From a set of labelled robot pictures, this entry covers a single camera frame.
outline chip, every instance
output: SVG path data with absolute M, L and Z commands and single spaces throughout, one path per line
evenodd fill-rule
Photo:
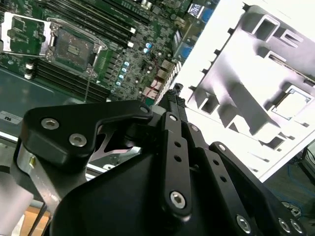
M 59 29 L 54 57 L 56 61 L 83 72 L 88 68 L 93 47 L 93 43 Z

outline silver bolt head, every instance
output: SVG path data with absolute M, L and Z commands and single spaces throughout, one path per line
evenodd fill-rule
M 53 118 L 45 118 L 41 121 L 41 126 L 45 129 L 54 130 L 59 128 L 59 123 Z
M 218 146 L 219 146 L 219 148 L 220 148 L 222 151 L 225 151 L 225 150 L 226 150 L 225 146 L 223 146 L 222 144 L 219 144 Z
M 191 125 L 191 128 L 193 129 L 193 131 L 196 131 L 196 132 L 198 132 L 199 131 L 199 129 L 198 129 L 198 127 L 197 126 L 195 126 L 195 125 Z
M 236 216 L 236 221 L 238 226 L 247 234 L 250 234 L 252 232 L 251 226 L 248 223 L 248 221 L 241 215 Z
M 84 147 L 87 144 L 87 139 L 82 134 L 71 134 L 69 142 L 75 147 Z
M 173 121 L 177 121 L 177 118 L 173 115 L 169 115 L 169 117 L 173 120 Z
M 178 209 L 183 209 L 186 206 L 185 198 L 179 192 L 171 192 L 170 199 L 174 206 Z
M 294 229 L 299 232 L 300 234 L 303 233 L 301 226 L 299 226 L 293 219 L 290 220 L 292 226 L 294 227 Z
M 287 233 L 290 233 L 291 231 L 290 231 L 289 225 L 287 225 L 287 223 L 284 220 L 282 220 L 281 218 L 278 218 L 278 220 L 279 220 L 279 224 L 280 224 L 281 228 L 284 231 L 286 231 Z

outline dimm slot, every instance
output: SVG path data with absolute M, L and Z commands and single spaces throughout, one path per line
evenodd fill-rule
M 133 11 L 131 11 L 130 9 L 127 9 L 123 6 L 121 6 L 119 3 L 115 2 L 114 0 L 102 0 L 103 2 L 111 5 L 112 7 L 118 9 L 119 11 L 121 11 L 122 13 L 128 15 L 129 17 L 145 24 L 145 25 L 149 25 L 150 23 L 150 19 L 143 17 Z
M 100 24 L 104 24 L 110 30 L 117 31 L 119 34 L 121 34 L 121 37 L 125 35 L 126 38 L 128 39 L 129 37 L 132 36 L 132 33 L 130 32 L 131 28 L 126 29 L 125 27 L 119 24 L 116 24 L 115 22 L 109 20 L 106 14 L 100 12 L 99 10 L 95 8 L 94 9 L 90 8 L 89 5 L 83 6 L 71 0 L 59 0 L 59 1 L 63 2 L 65 5 L 68 5 L 69 8 L 78 11 L 78 13 L 81 13 L 84 17 L 87 16 L 91 18 L 91 20 L 93 20 L 93 18 L 97 19 Z
M 93 31 L 105 38 L 110 39 L 111 41 L 123 46 L 127 47 L 128 39 L 124 39 L 124 37 L 116 36 L 114 35 L 112 31 L 108 31 L 108 29 L 100 24 L 100 22 L 95 21 L 93 19 L 86 19 L 82 18 L 78 14 L 72 13 L 68 10 L 67 6 L 64 6 L 63 4 L 56 5 L 55 2 L 49 2 L 47 3 L 47 9 L 55 12 L 56 14 L 62 15 L 65 18 L 69 19 L 70 21 L 73 21 L 90 31 Z
M 59 67 L 51 65 L 44 61 L 39 61 L 35 71 L 37 79 L 51 83 L 67 92 L 84 98 L 88 81 L 73 75 Z M 89 84 L 89 101 L 106 101 L 110 91 L 93 83 Z

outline cable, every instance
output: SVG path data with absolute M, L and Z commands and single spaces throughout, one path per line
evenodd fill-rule
M 291 175 L 291 168 L 290 165 L 287 165 L 287 174 L 289 176 L 289 179 L 295 183 L 299 188 L 301 188 L 304 192 L 308 193 L 309 195 L 315 197 L 315 194 L 307 189 L 304 185 L 302 185 L 299 181 L 297 181 L 292 175 Z
M 280 193 L 280 192 L 278 192 L 278 191 L 276 191 L 276 190 L 274 190 L 272 188 L 268 187 L 268 189 L 269 189 L 270 192 L 272 192 L 273 195 L 275 195 L 277 198 L 279 198 L 282 202 L 287 202 L 287 203 L 290 203 L 290 204 L 300 208 L 301 214 L 303 214 L 304 209 L 302 208 L 302 206 L 300 205 L 299 202 L 296 202 L 294 200 L 291 200 L 291 199 L 287 198 L 285 195 L 283 195 L 282 193 Z

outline green circuit board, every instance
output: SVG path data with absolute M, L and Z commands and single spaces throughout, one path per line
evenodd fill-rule
M 2 0 L 11 51 L 0 54 L 0 66 L 84 101 L 144 100 L 176 67 L 174 21 L 191 0 L 144 2 Z

